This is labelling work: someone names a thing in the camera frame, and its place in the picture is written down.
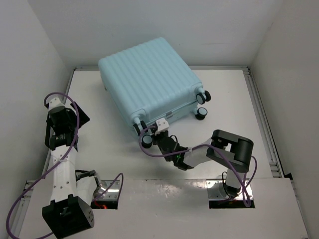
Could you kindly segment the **light blue suitcase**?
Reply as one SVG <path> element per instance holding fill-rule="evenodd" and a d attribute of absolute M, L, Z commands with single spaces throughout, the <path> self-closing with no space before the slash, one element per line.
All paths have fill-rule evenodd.
<path fill-rule="evenodd" d="M 157 120 L 172 123 L 211 100 L 202 81 L 159 37 L 98 62 L 102 82 L 135 135 Z"/>

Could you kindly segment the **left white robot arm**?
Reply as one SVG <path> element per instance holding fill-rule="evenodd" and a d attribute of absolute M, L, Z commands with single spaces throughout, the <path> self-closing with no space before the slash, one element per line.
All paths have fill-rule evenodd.
<path fill-rule="evenodd" d="M 42 216 L 55 237 L 64 239 L 94 226 L 91 202 L 100 184 L 96 171 L 75 168 L 77 132 L 89 117 L 76 103 L 68 108 L 58 97 L 51 99 L 47 108 L 45 144 L 53 162 L 53 186 Z"/>

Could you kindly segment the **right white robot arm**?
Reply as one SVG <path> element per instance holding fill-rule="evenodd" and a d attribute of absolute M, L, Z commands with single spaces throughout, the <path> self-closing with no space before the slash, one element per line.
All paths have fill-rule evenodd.
<path fill-rule="evenodd" d="M 154 144 L 168 162 L 181 170 L 190 170 L 199 164 L 214 161 L 227 168 L 224 182 L 226 194 L 234 197 L 244 186 L 250 168 L 254 143 L 252 140 L 220 129 L 204 143 L 192 148 L 181 146 L 168 131 L 153 137 Z"/>

